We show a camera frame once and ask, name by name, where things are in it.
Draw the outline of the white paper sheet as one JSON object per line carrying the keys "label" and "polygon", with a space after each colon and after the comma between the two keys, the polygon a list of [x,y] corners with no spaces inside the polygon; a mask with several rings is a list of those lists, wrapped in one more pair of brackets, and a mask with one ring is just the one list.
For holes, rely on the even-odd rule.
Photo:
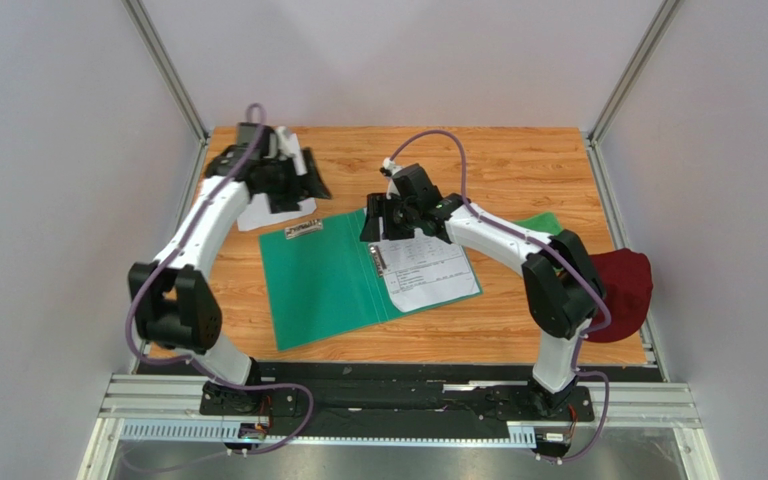
{"label": "white paper sheet", "polygon": [[[314,164],[311,153],[302,150],[298,136],[285,126],[279,126],[276,129],[276,134],[278,144],[287,147],[289,152],[294,155],[293,162],[296,170],[303,175],[312,174]],[[251,203],[238,216],[236,224],[240,232],[248,232],[312,215],[316,209],[316,201],[310,198],[299,201],[298,210],[273,212],[267,195],[256,194],[252,197]]]}

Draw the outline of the printed paper sheet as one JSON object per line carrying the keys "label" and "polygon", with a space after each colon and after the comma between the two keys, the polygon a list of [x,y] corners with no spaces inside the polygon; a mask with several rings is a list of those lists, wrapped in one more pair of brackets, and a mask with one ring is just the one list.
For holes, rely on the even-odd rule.
{"label": "printed paper sheet", "polygon": [[392,305],[402,313],[435,308],[483,293],[465,250],[438,238],[381,241],[370,252],[382,266]]}

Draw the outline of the green file folder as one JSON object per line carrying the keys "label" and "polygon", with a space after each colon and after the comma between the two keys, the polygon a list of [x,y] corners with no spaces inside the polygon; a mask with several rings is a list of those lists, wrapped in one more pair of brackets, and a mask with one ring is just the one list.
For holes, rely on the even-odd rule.
{"label": "green file folder", "polygon": [[389,300],[368,247],[359,240],[365,213],[322,219],[322,231],[287,240],[260,236],[273,331],[286,351],[407,315]]}

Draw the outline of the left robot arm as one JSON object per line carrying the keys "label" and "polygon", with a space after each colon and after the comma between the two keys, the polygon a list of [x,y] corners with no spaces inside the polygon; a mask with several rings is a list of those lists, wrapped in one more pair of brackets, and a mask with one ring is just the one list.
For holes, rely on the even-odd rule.
{"label": "left robot arm", "polygon": [[170,242],[153,260],[130,267],[125,338],[131,351],[139,351],[139,341],[171,350],[204,372],[208,403],[241,414],[264,411],[259,366],[223,334],[208,279],[231,227],[258,199],[268,214],[279,215],[330,196],[311,150],[289,128],[238,124],[235,143],[206,165],[194,204]]}

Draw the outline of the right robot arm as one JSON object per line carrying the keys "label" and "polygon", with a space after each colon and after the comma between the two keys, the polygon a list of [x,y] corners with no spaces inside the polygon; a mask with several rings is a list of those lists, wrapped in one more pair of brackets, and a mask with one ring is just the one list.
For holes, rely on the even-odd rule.
{"label": "right robot arm", "polygon": [[577,385],[582,342],[606,296],[580,237],[570,230],[529,230],[462,195],[443,196],[418,164],[403,167],[387,159],[380,171],[388,187],[368,195],[361,241],[422,235],[475,250],[518,274],[530,315],[541,330],[526,403],[544,417],[566,410]]}

